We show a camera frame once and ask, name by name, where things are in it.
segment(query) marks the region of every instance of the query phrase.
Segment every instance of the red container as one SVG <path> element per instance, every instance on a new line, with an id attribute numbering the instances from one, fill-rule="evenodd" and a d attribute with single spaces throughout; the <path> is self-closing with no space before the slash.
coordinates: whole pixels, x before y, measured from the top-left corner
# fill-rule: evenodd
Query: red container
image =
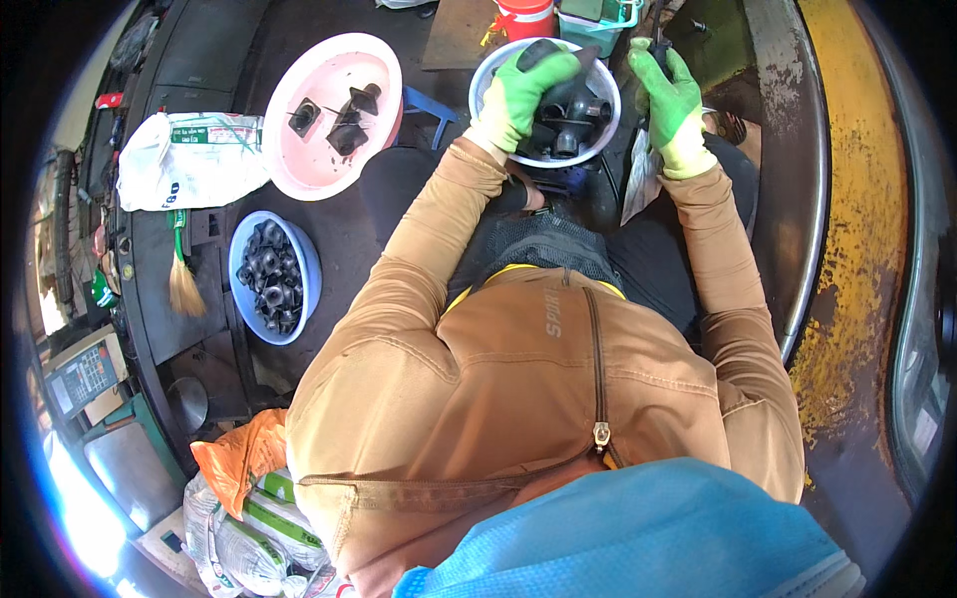
<path id="1" fill-rule="evenodd" d="M 526 37 L 554 37 L 552 0 L 496 0 L 509 41 Z"/>

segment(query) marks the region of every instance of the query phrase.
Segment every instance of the worker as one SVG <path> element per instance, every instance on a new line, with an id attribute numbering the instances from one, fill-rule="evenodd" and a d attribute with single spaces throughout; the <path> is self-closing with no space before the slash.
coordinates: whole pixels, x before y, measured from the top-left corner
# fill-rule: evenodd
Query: worker
<path id="1" fill-rule="evenodd" d="M 736 206 L 724 171 L 749 162 L 705 140 L 697 83 L 674 50 L 669 82 L 649 43 L 628 60 L 664 163 L 654 226 L 483 216 L 542 93 L 578 72 L 568 52 L 502 64 L 427 181 L 415 150 L 367 165 L 388 243 L 286 422 L 297 505 L 364 598 L 860 591 L 795 504 L 802 434 L 754 199 Z M 512 209 L 541 206 L 506 187 Z"/>

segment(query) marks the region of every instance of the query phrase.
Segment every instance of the green work glove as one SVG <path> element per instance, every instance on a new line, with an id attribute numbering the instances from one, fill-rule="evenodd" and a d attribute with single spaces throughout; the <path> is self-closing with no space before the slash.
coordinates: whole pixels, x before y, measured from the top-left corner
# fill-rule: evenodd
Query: green work glove
<path id="1" fill-rule="evenodd" d="M 665 63 L 674 83 L 661 72 L 648 52 L 652 40 L 636 37 L 628 52 L 628 64 L 641 81 L 636 103 L 648 111 L 651 122 L 648 135 L 652 147 L 664 160 L 664 175 L 669 179 L 690 179 L 710 170 L 718 159 L 704 148 L 704 121 L 701 120 L 701 88 L 688 72 L 681 56 L 669 48 Z"/>
<path id="2" fill-rule="evenodd" d="M 522 72 L 516 67 L 521 52 L 499 67 L 485 95 L 484 104 L 472 127 L 495 147 L 512 153 L 523 137 L 532 134 L 532 120 L 542 94 L 557 83 L 569 80 L 581 69 L 578 58 L 568 50 L 546 56 Z"/>

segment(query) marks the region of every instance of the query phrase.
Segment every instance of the straw broom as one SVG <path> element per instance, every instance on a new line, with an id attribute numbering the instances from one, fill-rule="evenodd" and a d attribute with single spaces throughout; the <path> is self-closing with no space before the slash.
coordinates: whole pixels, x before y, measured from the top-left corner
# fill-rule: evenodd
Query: straw broom
<path id="1" fill-rule="evenodd" d="M 176 235 L 173 251 L 173 267 L 169 271 L 169 304 L 173 311 L 186 316 L 199 318 L 206 313 L 206 303 L 199 296 L 196 281 L 183 259 L 183 227 L 186 226 L 186 211 L 177 210 L 173 221 Z"/>

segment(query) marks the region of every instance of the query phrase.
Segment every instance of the rusty metal surface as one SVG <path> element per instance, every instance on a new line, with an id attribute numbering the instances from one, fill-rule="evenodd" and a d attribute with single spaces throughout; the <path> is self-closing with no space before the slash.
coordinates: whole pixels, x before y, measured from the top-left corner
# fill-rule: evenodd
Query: rusty metal surface
<path id="1" fill-rule="evenodd" d="M 831 141 L 820 278 L 790 369 L 808 447 L 803 503 L 873 580 L 910 517 L 884 425 L 907 246 L 905 160 L 879 58 L 851 6 L 798 4 Z"/>
<path id="2" fill-rule="evenodd" d="M 762 99 L 760 203 L 751 246 L 787 361 L 817 279 L 827 215 L 828 123 L 814 51 L 791 2 L 743 0 Z"/>

